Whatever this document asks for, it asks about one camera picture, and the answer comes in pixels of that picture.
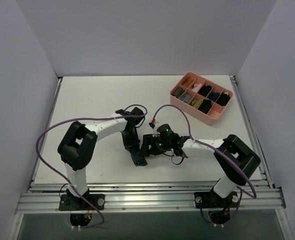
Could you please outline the navy white striped underwear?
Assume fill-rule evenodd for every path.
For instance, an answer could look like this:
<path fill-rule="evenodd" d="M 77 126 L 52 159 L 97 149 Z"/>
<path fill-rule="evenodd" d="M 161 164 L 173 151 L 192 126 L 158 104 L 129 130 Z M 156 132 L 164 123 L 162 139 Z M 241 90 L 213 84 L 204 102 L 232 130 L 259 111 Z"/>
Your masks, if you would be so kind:
<path fill-rule="evenodd" d="M 139 150 L 132 149 L 130 151 L 130 156 L 131 156 L 131 159 L 132 159 L 135 166 L 137 166 L 137 167 L 145 167 L 145 166 L 148 165 L 145 157 L 140 154 Z"/>

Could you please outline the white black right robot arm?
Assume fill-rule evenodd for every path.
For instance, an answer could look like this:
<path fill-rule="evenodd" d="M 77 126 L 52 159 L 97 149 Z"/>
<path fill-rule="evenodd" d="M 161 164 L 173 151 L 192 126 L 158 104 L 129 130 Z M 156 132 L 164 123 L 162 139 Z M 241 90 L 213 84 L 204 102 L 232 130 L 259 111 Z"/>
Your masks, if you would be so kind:
<path fill-rule="evenodd" d="M 261 159 L 239 137 L 230 134 L 226 138 L 208 140 L 194 139 L 191 136 L 180 136 L 177 133 L 146 134 L 140 153 L 145 156 L 158 156 L 172 152 L 175 157 L 213 158 L 217 160 L 224 174 L 213 186 L 209 200 L 214 206 L 222 206 L 228 195 L 235 189 L 248 185 L 252 193 L 248 196 L 255 199 L 257 193 L 250 177 L 261 164 Z"/>

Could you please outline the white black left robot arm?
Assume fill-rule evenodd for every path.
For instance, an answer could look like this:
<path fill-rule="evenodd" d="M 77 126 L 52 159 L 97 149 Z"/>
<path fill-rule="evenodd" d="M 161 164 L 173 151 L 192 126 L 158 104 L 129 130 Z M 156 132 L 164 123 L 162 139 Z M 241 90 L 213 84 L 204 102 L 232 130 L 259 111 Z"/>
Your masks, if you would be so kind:
<path fill-rule="evenodd" d="M 68 187 L 72 194 L 70 204 L 77 210 L 82 210 L 88 205 L 89 191 L 86 182 L 86 166 L 92 160 L 96 143 L 115 133 L 121 133 L 124 148 L 130 152 L 131 157 L 140 151 L 140 140 L 136 126 L 143 117 L 124 117 L 114 114 L 105 120 L 96 120 L 90 124 L 73 122 L 65 133 L 57 152 L 64 162 Z"/>

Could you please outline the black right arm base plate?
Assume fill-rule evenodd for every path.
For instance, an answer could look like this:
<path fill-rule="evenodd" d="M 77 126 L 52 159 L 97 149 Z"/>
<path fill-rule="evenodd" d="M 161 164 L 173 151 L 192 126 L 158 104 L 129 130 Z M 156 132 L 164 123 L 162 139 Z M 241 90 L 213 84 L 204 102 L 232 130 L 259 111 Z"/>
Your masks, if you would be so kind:
<path fill-rule="evenodd" d="M 235 208 L 239 202 L 238 195 L 232 191 L 227 197 L 221 198 L 214 191 L 194 192 L 195 207 L 198 209 L 227 209 Z"/>

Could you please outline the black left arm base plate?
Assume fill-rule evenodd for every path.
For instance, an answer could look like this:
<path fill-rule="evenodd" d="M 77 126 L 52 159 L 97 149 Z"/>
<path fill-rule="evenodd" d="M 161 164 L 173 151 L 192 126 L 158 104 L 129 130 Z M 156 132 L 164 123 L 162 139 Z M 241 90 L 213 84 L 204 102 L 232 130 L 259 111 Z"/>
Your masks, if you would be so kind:
<path fill-rule="evenodd" d="M 105 208 L 104 194 L 86 193 L 83 197 L 99 211 Z M 85 202 L 82 198 L 74 196 L 71 193 L 66 193 L 60 197 L 58 209 L 60 211 L 85 211 L 93 210 L 93 207 Z"/>

